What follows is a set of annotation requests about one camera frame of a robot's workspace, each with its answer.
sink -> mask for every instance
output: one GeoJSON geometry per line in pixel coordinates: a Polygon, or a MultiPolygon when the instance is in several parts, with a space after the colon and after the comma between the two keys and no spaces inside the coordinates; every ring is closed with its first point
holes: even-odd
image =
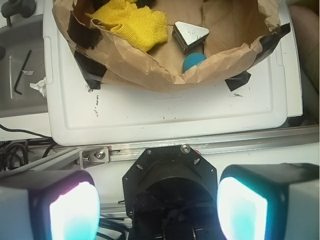
{"type": "Polygon", "coordinates": [[[45,77],[43,15],[0,28],[0,47],[5,48],[0,60],[0,118],[47,112],[46,98],[30,87],[45,77]],[[22,73],[16,88],[22,94],[18,94],[14,86],[30,50],[24,70],[34,72],[22,73]]]}

white tissue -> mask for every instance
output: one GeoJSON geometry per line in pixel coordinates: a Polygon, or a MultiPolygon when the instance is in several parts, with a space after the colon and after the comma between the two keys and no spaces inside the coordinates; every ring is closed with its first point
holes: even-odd
{"type": "Polygon", "coordinates": [[[30,83],[30,88],[38,90],[44,98],[47,97],[47,89],[46,89],[47,79],[44,77],[42,80],[37,83],[30,83]]]}
{"type": "Polygon", "coordinates": [[[21,70],[25,75],[28,76],[32,76],[34,74],[35,71],[25,71],[25,70],[21,70]]]}

white container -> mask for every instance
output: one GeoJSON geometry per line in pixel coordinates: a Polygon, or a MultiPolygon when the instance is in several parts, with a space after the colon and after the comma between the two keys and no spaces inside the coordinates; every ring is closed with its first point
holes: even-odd
{"type": "MultiPolygon", "coordinates": [[[[280,17],[290,21],[287,6],[280,17]]],[[[261,130],[281,126],[287,114],[282,45],[248,70],[248,84],[230,92],[222,81],[158,93],[102,84],[88,91],[67,41],[56,27],[52,1],[44,6],[47,103],[53,139],[63,146],[152,141],[261,130]]],[[[298,65],[295,58],[288,65],[298,65]]]]}

metal triangle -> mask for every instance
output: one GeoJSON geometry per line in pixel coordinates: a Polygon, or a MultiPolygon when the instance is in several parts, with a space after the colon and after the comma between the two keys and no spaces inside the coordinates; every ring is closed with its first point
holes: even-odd
{"type": "Polygon", "coordinates": [[[209,29],[205,27],[177,21],[173,26],[172,36],[182,52],[185,53],[197,44],[202,43],[209,33],[209,29]]]}

brown paper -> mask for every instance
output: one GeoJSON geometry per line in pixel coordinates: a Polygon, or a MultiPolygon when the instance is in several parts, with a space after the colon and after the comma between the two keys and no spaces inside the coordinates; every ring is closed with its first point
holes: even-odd
{"type": "MultiPolygon", "coordinates": [[[[94,11],[91,2],[54,0],[56,24],[71,48],[108,68],[103,83],[156,92],[190,89],[238,75],[249,69],[263,50],[260,38],[271,35],[280,25],[276,0],[156,0],[152,9],[166,12],[169,40],[146,53],[90,22],[85,13],[94,11]],[[99,30],[101,40],[93,48],[85,49],[70,38],[72,12],[83,27],[99,30]],[[207,59],[185,73],[182,65],[190,52],[184,55],[171,37],[171,25],[176,21],[201,24],[210,30],[204,43],[207,59]]],[[[202,52],[203,46],[193,51],[202,52]]]]}

